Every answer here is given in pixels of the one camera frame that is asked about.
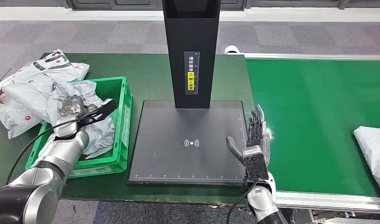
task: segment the wireless charging symbol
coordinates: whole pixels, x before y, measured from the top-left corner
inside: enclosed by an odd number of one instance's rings
[[[186,139],[184,141],[184,146],[187,148],[189,146],[194,146],[196,148],[198,148],[200,146],[200,141],[198,139],[194,140],[194,141],[189,141],[188,139]]]

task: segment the white bag on conveyor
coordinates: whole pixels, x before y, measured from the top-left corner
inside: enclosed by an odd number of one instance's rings
[[[353,133],[380,187],[380,128],[360,126]]]
[[[58,49],[41,60],[27,63],[0,82],[0,120],[8,130],[8,138],[41,123],[40,117],[48,118],[46,106],[52,83],[83,80],[89,67],[70,63]]]

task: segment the white label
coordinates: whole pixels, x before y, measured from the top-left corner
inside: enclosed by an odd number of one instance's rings
[[[124,105],[124,124],[123,124],[123,134],[121,135],[121,142],[123,142],[123,144],[125,145],[125,147],[128,148],[128,131],[127,131],[127,127],[129,125],[128,121],[129,121],[129,107],[127,107],[127,105]]]
[[[94,168],[87,168],[87,169],[76,169],[73,170],[69,176],[79,176],[79,175],[85,175],[85,174],[96,174],[96,173],[107,173],[111,172],[112,169],[108,166],[101,166],[101,167],[94,167]]]

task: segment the silver robot arm segment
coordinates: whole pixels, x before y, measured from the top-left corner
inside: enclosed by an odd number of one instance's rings
[[[34,164],[0,188],[0,224],[51,223],[65,182],[89,143],[82,127],[105,119],[115,109],[114,100],[108,99],[82,120],[76,115],[59,119],[57,125],[77,121],[55,128]]]

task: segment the black platform base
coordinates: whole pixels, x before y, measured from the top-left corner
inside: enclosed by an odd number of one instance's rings
[[[241,101],[176,109],[173,100],[145,100],[128,183],[241,185],[245,168],[228,150],[226,136],[245,147]]]

